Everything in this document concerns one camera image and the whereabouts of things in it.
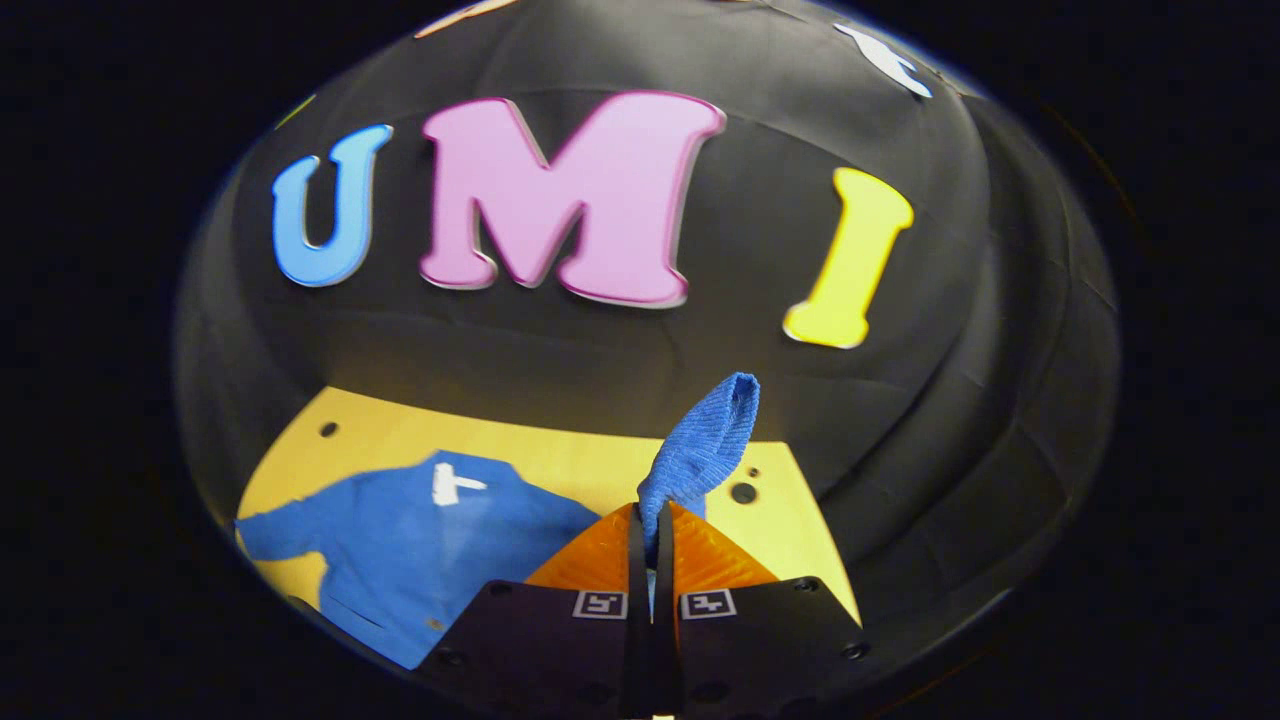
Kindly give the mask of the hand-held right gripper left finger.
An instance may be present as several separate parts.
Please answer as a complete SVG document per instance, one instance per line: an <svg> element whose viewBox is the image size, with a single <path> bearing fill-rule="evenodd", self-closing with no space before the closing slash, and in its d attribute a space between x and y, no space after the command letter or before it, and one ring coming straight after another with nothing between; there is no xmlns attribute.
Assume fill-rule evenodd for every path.
<svg viewBox="0 0 1280 720"><path fill-rule="evenodd" d="M471 719L649 719L652 609L635 505L603 518L614 587L488 582L415 678Z"/></svg>

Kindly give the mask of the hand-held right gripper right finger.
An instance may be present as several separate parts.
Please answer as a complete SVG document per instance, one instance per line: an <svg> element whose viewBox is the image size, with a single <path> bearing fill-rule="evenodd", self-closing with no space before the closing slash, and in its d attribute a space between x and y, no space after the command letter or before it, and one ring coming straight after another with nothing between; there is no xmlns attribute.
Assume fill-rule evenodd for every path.
<svg viewBox="0 0 1280 720"><path fill-rule="evenodd" d="M870 639L818 577L777 579L668 503L655 556L655 714L806 719L870 684Z"/></svg>

